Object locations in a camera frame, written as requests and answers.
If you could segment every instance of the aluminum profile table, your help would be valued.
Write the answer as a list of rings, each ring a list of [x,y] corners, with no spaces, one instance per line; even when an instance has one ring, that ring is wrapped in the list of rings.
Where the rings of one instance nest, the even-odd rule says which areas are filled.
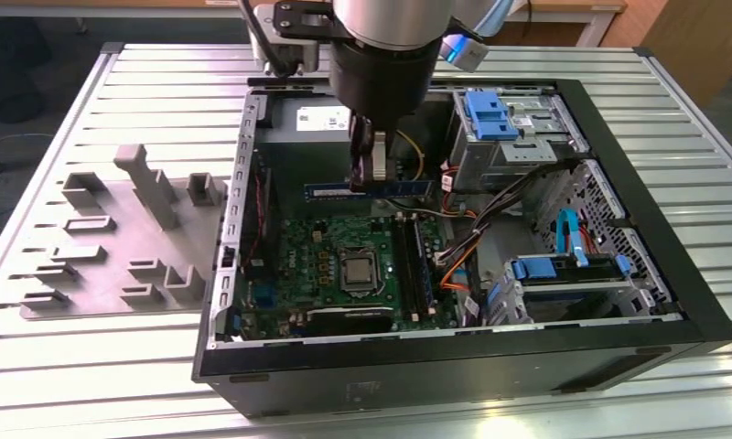
[[[601,393],[254,423],[191,381],[198,313],[20,318],[8,276],[42,258],[23,249],[52,245],[35,225],[71,211],[64,176],[110,174],[124,143],[147,144],[171,177],[230,176],[259,74],[242,45],[100,55],[0,238],[0,437],[732,437],[732,344]],[[583,82],[732,319],[732,148],[657,61],[632,49],[495,48],[477,73],[441,62],[438,75]]]

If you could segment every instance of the blue plastic latch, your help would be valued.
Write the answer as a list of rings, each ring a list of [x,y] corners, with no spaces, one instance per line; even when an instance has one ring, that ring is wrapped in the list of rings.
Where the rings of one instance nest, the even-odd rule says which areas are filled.
[[[495,91],[469,91],[467,112],[479,140],[518,139],[518,129],[510,122],[510,108]]]
[[[513,273],[515,274],[517,279],[526,279],[526,267],[523,261],[513,262]]]
[[[633,262],[630,261],[630,258],[619,254],[615,257],[615,263],[619,266],[619,270],[622,270],[625,277],[629,277],[630,273],[633,273]]]
[[[494,285],[494,288],[491,289],[491,293],[489,293],[487,305],[490,305],[494,302],[494,299],[497,299],[497,296],[499,295],[501,291],[502,291],[502,285],[501,284]]]
[[[557,277],[557,270],[553,267],[551,258],[522,259],[530,279],[553,279]]]

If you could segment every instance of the wire bundle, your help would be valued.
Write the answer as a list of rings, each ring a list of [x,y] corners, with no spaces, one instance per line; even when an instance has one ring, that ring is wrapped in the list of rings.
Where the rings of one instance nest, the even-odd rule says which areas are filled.
[[[550,174],[551,172],[559,171],[562,169],[567,169],[571,167],[571,163],[569,161],[562,161],[559,163],[554,163],[546,166],[541,166],[535,168],[529,174],[526,174],[523,177],[521,177],[518,180],[515,180],[502,191],[495,195],[495,197],[489,202],[489,205],[483,209],[479,215],[477,215],[475,222],[471,225],[470,233],[463,238],[462,242],[459,242],[457,245],[454,245],[449,250],[446,250],[439,256],[438,261],[446,262],[449,261],[459,252],[462,253],[458,259],[455,259],[451,268],[449,269],[449,272],[446,273],[445,277],[442,278],[441,286],[443,288],[451,288],[451,289],[463,289],[461,284],[451,284],[450,280],[453,278],[453,274],[455,270],[462,266],[462,264],[467,261],[469,257],[471,256],[473,252],[478,248],[478,244],[481,244],[482,235],[486,232],[486,230],[491,227],[491,221],[490,219],[497,215],[499,212],[502,212],[505,209],[514,206],[525,196],[525,192],[531,187],[531,184],[543,176]]]

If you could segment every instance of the open computer chassis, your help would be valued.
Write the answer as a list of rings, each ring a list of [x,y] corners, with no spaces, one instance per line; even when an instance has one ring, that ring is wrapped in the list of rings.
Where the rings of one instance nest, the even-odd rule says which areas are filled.
[[[235,245],[266,91],[326,88],[321,79],[253,85],[262,92],[254,92],[246,101],[223,223],[223,244],[231,236]],[[673,295],[673,311],[682,318],[611,326],[541,325],[533,330],[463,327],[454,337],[363,337],[345,343],[287,339],[233,348],[215,337],[222,324],[217,311],[230,305],[239,276],[223,265],[229,255],[222,245],[217,281],[209,288],[202,315],[194,380],[209,383],[246,416],[355,412],[598,391],[672,359],[708,353],[732,341],[732,323],[582,84],[553,79],[437,80],[433,91],[506,85],[555,87],[618,194],[625,226],[640,235]]]

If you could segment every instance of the floor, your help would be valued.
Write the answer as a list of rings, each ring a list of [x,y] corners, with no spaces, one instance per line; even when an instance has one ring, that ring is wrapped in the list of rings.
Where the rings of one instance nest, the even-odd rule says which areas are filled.
[[[190,43],[243,42],[245,30],[229,26],[225,20],[205,21],[184,26],[180,39],[179,29],[168,32],[167,24],[160,20],[146,20],[142,26],[130,26],[119,20],[98,20],[90,23],[90,34],[76,35],[76,23],[72,19],[47,19],[40,22],[50,40],[54,61],[32,72],[38,87],[47,99],[47,111],[28,123],[0,124],[0,137],[10,134],[55,134],[76,98],[103,42],[108,40],[136,42]],[[732,144],[732,80],[705,113]],[[0,143],[0,232],[6,227],[11,209],[20,200],[22,193],[36,171],[38,164],[50,146],[46,137],[12,138]]]

